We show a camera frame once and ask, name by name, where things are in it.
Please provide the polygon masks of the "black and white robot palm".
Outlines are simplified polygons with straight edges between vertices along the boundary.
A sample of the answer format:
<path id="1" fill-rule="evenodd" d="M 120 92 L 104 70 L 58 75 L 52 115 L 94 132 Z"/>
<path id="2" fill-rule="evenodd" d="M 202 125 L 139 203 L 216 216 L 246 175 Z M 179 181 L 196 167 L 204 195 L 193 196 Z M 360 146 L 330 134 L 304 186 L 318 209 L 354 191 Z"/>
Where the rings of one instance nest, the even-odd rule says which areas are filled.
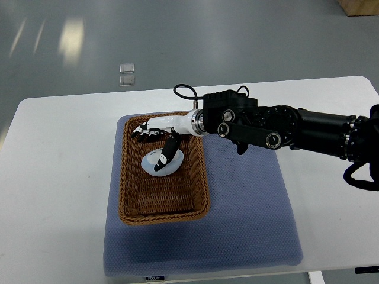
<path id="1" fill-rule="evenodd" d="M 137 141 L 154 140 L 166 132 L 171 133 L 162 148 L 158 162 L 154 166 L 156 172 L 163 169 L 174 159 L 180 147 L 180 135 L 204 136 L 203 110 L 193 109 L 185 115 L 151 118 L 136 127 L 131 137 L 137 138 Z"/>

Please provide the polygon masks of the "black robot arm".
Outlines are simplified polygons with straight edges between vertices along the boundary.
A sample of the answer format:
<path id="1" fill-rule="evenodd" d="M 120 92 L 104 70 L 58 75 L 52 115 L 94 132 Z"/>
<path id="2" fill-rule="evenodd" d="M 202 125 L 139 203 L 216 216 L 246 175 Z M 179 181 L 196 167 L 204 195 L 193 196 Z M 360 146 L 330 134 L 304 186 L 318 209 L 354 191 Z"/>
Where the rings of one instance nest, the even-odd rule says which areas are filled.
<path id="1" fill-rule="evenodd" d="M 249 92 L 226 90 L 190 98 L 203 107 L 185 115 L 151 118 L 135 128 L 131 137 L 143 141 L 168 134 L 157 172 L 174 158 L 184 134 L 217 134 L 237 145 L 243 155 L 249 145 L 277 150 L 289 147 L 338 157 L 352 162 L 344 181 L 366 191 L 378 191 L 378 105 L 370 116 L 343 116 L 311 112 L 287 105 L 258 106 Z"/>

